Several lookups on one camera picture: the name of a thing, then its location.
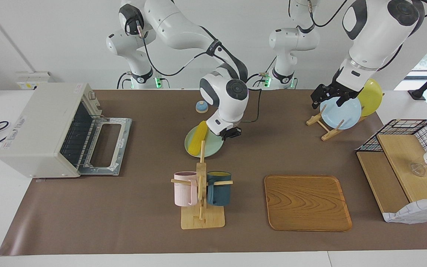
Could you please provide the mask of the pale green plate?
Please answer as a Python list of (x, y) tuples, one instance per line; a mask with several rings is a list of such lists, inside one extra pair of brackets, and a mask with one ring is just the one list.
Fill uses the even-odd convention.
[[(188, 154), (190, 154), (193, 157), (200, 158), (200, 152), (197, 155), (193, 155), (190, 152), (188, 152), (188, 147), (193, 139), (196, 129), (197, 129), (197, 126), (192, 128), (188, 132), (188, 134), (185, 136), (184, 147)], [(223, 143), (224, 143), (224, 140), (222, 140), (222, 137), (215, 135), (213, 132), (211, 132), (208, 129), (206, 139), (205, 139), (205, 155), (204, 156), (209, 157), (217, 153), (223, 146)]]

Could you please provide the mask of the yellow corn cob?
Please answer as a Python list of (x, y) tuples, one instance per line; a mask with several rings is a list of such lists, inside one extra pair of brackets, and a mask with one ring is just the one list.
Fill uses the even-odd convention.
[(201, 121), (192, 133), (191, 141), (188, 143), (188, 153), (196, 156), (201, 152), (201, 143), (205, 141), (208, 132), (206, 121)]

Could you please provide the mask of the glass oven door with handle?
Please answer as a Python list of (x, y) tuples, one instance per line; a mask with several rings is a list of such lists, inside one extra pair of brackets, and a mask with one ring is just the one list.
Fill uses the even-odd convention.
[[(94, 166), (91, 163), (102, 127), (105, 125), (120, 125), (120, 131), (117, 134), (114, 152), (109, 166)], [(129, 130), (132, 126), (131, 118), (119, 117), (93, 117), (93, 122), (90, 125), (87, 138), (82, 146), (81, 155), (78, 162), (75, 164), (79, 175), (119, 175), (123, 161), (123, 156), (126, 150)]]

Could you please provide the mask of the beige toaster oven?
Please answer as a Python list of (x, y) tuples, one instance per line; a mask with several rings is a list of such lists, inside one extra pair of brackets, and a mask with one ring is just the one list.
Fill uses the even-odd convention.
[(30, 179), (80, 177), (60, 153), (76, 115), (104, 117), (88, 83), (39, 86), (3, 142), (0, 160)]

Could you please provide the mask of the light blue plate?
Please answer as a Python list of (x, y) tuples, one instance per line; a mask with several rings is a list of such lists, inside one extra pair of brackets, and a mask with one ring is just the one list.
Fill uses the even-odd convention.
[(344, 102), (342, 106), (339, 107), (337, 106), (338, 100), (339, 97), (335, 97), (323, 101), (320, 104), (321, 110), (325, 108), (325, 111), (322, 112), (322, 119), (332, 128), (336, 128), (339, 123), (344, 121), (339, 129), (349, 129), (356, 125), (361, 117), (361, 103), (359, 99), (355, 98)]

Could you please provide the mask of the yellow plate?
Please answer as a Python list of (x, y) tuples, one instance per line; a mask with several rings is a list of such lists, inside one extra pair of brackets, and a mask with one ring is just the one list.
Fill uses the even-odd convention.
[(361, 117), (374, 113), (381, 105), (383, 90), (373, 78), (369, 78), (358, 95), (361, 104)]

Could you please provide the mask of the wooden plate rack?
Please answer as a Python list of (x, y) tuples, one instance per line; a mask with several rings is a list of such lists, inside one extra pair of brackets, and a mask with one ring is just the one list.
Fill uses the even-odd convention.
[(320, 137), (322, 141), (330, 140), (339, 135), (341, 132), (350, 129), (356, 124), (365, 120), (366, 117), (360, 116), (345, 116), (334, 118), (327, 115), (325, 112), (320, 112), (317, 115), (310, 117), (305, 123), (307, 126), (318, 125), (325, 133)]

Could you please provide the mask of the dark blue mug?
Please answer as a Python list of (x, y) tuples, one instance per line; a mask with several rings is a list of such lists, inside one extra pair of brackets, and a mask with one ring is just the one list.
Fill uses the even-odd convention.
[(216, 181), (231, 181), (232, 174), (227, 171), (207, 172), (207, 203), (214, 206), (226, 206), (231, 201), (231, 185), (214, 185)]

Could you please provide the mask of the pink mug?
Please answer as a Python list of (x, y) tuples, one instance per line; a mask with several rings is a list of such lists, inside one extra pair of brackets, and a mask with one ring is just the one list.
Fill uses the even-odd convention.
[(174, 203), (180, 207), (195, 206), (198, 202), (197, 173), (195, 171), (179, 171), (173, 174), (173, 178), (188, 182), (188, 184), (173, 184)]

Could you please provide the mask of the light wooden two-step shelf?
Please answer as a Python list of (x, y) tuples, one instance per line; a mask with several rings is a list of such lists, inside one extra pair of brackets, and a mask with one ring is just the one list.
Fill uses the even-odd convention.
[(425, 163), (426, 153), (412, 135), (378, 135), (384, 152), (358, 152), (358, 159), (381, 213), (397, 212), (405, 205), (427, 199), (427, 173), (415, 176), (412, 159)]

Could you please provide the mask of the wooden mug tree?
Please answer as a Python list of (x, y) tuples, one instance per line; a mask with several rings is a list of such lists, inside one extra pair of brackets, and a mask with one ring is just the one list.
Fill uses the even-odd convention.
[(207, 171), (205, 140), (201, 142), (200, 162), (196, 165), (197, 204), (181, 208), (180, 226), (183, 230), (220, 228), (225, 226), (224, 208), (207, 203)]

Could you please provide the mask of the brown wooden tray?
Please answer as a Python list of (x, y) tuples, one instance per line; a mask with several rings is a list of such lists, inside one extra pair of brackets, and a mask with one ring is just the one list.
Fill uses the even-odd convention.
[(339, 180), (331, 175), (267, 175), (268, 223), (276, 231), (346, 232), (352, 221)]

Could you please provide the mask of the small clear glass object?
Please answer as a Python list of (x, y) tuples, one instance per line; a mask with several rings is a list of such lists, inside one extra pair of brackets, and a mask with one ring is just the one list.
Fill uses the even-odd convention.
[(418, 162), (410, 163), (411, 172), (418, 177), (425, 177), (427, 173), (427, 166)]

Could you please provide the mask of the brown table mat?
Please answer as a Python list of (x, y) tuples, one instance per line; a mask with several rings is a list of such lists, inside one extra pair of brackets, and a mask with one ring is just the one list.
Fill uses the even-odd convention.
[[(355, 149), (382, 127), (377, 115), (331, 141), (306, 126), (315, 110), (308, 90), (262, 93), (260, 118), (242, 124), (206, 159), (232, 173), (232, 199), (222, 228), (182, 230), (171, 178), (192, 171), (186, 134), (208, 117), (197, 91), (99, 90), (106, 117), (130, 117), (119, 176), (31, 181), (0, 247), (1, 255), (220, 253), (336, 250), (427, 250), (427, 223), (386, 223)], [(351, 215), (346, 232), (273, 230), (267, 218), (267, 175), (332, 175)]]

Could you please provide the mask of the white checkered cloth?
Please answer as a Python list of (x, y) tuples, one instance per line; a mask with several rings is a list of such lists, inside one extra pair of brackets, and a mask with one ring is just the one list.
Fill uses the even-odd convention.
[(384, 212), (382, 215), (387, 223), (427, 223), (427, 199), (422, 199), (405, 205), (395, 213)]

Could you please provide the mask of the white power strip box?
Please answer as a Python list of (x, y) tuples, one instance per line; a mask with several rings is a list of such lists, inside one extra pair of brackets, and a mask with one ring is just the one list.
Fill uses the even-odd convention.
[(54, 82), (49, 72), (16, 72), (15, 75), (20, 90), (35, 90), (43, 83)]

